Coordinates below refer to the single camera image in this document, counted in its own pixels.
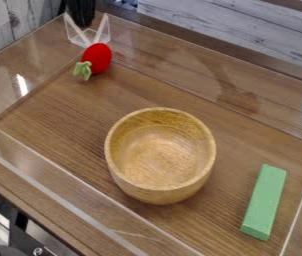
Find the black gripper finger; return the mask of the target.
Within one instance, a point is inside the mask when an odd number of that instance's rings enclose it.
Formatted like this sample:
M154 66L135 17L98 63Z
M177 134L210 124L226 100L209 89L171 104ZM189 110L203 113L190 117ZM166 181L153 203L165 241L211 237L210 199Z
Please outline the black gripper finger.
M87 28L95 19L97 0L67 0L67 12L81 28Z

